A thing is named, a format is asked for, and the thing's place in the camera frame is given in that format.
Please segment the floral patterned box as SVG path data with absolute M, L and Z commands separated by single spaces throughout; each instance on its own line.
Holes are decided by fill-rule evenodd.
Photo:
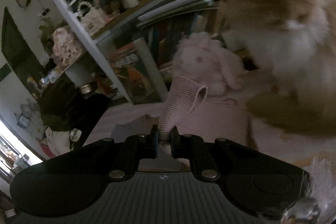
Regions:
M 52 34 L 52 38 L 54 41 L 52 50 L 58 59 L 58 67 L 61 70 L 72 65 L 85 53 L 84 47 L 69 26 L 57 28 Z

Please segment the pink plush bunny toy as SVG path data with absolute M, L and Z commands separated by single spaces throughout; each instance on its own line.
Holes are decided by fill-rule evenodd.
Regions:
M 242 86 L 245 69 L 240 57 L 222 47 L 206 32 L 180 40 L 172 60 L 174 77 L 206 85 L 208 96 L 222 96 Z

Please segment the pink cartoon table mat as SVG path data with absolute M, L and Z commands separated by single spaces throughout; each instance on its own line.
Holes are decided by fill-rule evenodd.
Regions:
M 240 144 L 248 140 L 258 151 L 290 164 L 307 168 L 314 157 L 329 159 L 335 164 L 335 137 L 309 137 L 285 133 L 251 116 L 244 107 L 246 100 L 258 92 L 269 90 L 259 71 L 244 75 L 243 87 L 223 97 L 209 97 L 186 121 L 180 122 L 180 134 L 195 134 L 207 142 L 224 137 Z M 148 134 L 165 108 L 164 103 L 123 105 L 108 108 L 88 136 L 85 144 L 104 138 L 122 142 L 134 134 Z

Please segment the Harry Potter book box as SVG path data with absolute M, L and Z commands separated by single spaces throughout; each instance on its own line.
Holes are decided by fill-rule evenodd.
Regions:
M 163 102 L 167 98 L 167 87 L 144 38 L 115 50 L 110 63 L 133 104 Z

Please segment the pink knitted garment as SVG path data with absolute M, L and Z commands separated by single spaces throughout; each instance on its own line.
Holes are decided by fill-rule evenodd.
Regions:
M 210 89 L 185 77 L 177 77 L 159 117 L 159 145 L 171 154 L 169 133 L 176 127 L 179 134 L 191 134 L 206 142 L 225 138 L 257 149 L 251 119 L 242 100 L 233 94 L 210 97 Z

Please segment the row of books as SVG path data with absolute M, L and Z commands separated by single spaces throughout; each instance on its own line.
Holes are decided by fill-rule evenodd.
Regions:
M 148 46 L 157 67 L 171 61 L 179 41 L 193 33 L 210 32 L 217 11 L 205 9 L 178 14 L 152 24 L 148 29 Z

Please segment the white bookshelf frame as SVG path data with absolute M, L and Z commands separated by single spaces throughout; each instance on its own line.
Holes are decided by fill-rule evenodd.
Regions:
M 137 6 L 126 10 L 115 20 L 112 20 L 112 22 L 101 29 L 97 34 L 91 37 L 76 18 L 76 15 L 72 12 L 66 0 L 53 0 L 60 14 L 62 14 L 65 21 L 80 40 L 84 48 L 93 57 L 99 67 L 110 78 L 112 83 L 128 102 L 130 102 L 131 99 L 128 96 L 123 84 L 114 73 L 107 57 L 103 54 L 102 47 L 112 46 L 114 38 L 120 34 L 123 34 L 126 30 L 126 27 L 132 21 L 137 19 L 138 16 L 155 9 L 159 5 L 165 5 L 171 1 L 174 0 L 143 0 Z

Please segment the fluffy brown white cat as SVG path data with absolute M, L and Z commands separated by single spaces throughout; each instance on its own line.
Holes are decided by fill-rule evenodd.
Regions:
M 274 78 L 250 103 L 286 130 L 335 133 L 335 0 L 221 0 L 221 24 Z

